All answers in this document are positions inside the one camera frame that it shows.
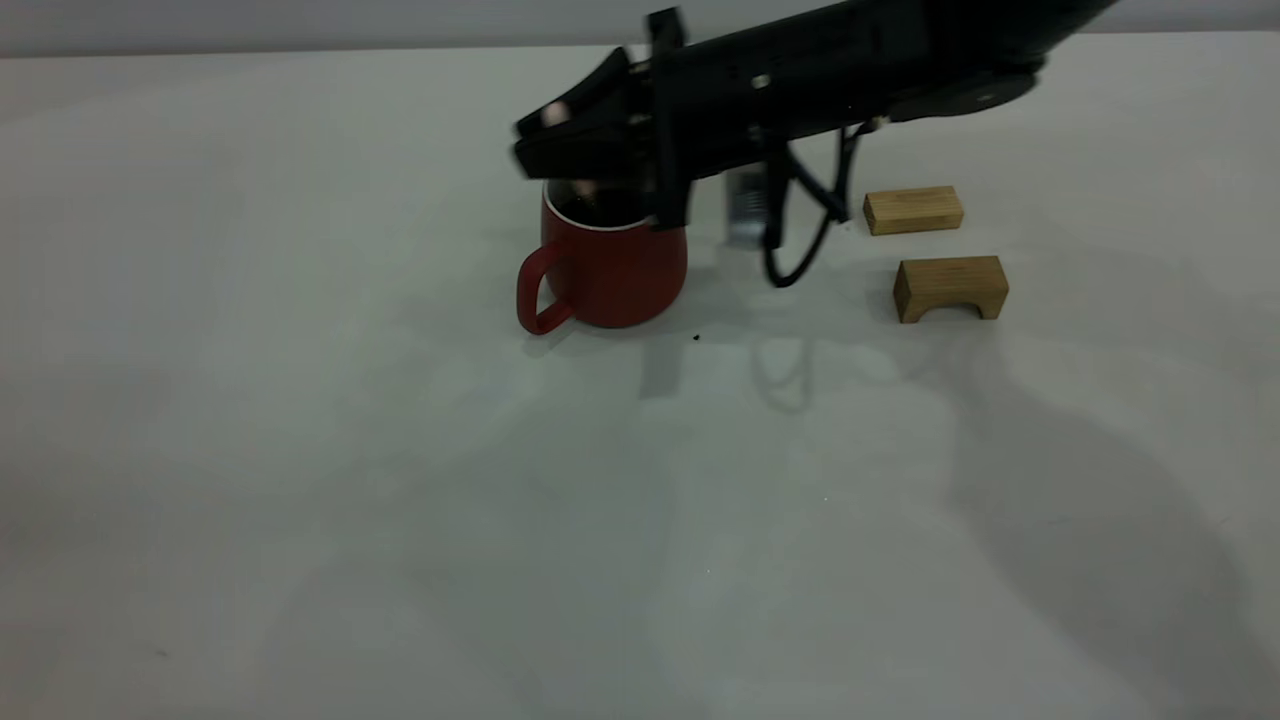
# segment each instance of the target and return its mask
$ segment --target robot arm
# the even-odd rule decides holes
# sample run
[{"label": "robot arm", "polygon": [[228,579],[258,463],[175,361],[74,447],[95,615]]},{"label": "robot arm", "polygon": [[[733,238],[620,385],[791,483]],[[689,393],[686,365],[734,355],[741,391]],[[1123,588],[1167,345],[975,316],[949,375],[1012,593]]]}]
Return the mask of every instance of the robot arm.
[{"label": "robot arm", "polygon": [[791,179],[828,218],[849,217],[847,181],[817,186],[791,140],[840,131],[847,173],[856,138],[882,119],[964,115],[1024,95],[1046,54],[1114,3],[846,0],[687,46],[677,10],[663,10],[648,18],[649,60],[614,50],[557,99],[567,123],[544,127],[538,111],[517,123],[516,159],[530,178],[644,187],[655,229],[686,224],[695,179],[763,161],[778,206],[769,249]]}]

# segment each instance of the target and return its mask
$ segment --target white surface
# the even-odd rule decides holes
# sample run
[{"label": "white surface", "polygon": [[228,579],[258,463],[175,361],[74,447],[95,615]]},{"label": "white surface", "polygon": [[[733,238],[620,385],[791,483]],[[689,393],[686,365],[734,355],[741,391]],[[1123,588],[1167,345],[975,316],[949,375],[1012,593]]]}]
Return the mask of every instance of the white surface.
[{"label": "white surface", "polygon": [[[0,55],[639,42],[678,4],[695,38],[835,0],[0,0]],[[1277,0],[1121,0],[1089,29],[1280,28]]]},{"label": "white surface", "polygon": [[0,716],[1280,712],[1275,35],[868,138],[965,225],[794,291],[701,183],[671,311],[529,338],[509,123],[604,53],[0,63]]}]

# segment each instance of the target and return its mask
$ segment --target mug handle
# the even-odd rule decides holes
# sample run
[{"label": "mug handle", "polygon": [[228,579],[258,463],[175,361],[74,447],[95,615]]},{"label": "mug handle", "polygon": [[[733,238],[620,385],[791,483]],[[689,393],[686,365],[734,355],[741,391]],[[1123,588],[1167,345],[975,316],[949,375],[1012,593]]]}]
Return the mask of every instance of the mug handle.
[{"label": "mug handle", "polygon": [[538,286],[543,277],[567,255],[563,242],[544,245],[525,258],[516,278],[516,316],[520,324],[532,334],[547,334],[573,316],[573,307],[563,300],[557,300],[550,307],[538,311]]}]

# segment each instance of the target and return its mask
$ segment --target wooden block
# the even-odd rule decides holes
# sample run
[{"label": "wooden block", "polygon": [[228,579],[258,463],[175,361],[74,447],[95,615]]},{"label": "wooden block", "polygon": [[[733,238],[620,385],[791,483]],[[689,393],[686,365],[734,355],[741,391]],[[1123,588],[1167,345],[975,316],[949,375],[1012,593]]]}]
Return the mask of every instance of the wooden block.
[{"label": "wooden block", "polygon": [[964,205],[950,184],[868,192],[863,213],[872,234],[950,231],[964,222]]},{"label": "wooden block", "polygon": [[893,283],[893,302],[902,323],[918,323],[934,307],[977,305],[986,320],[1005,307],[1009,279],[1000,258],[902,260]]}]

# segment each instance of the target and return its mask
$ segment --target wall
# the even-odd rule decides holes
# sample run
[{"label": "wall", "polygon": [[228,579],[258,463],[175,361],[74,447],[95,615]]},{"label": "wall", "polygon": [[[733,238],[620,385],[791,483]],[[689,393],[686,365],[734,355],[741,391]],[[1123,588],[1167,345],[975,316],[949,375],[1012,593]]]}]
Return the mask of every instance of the wall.
[{"label": "wall", "polygon": [[[676,3],[707,37],[828,0],[0,0],[0,56],[637,41]],[[1093,29],[1260,27],[1277,0],[1124,0]]]}]

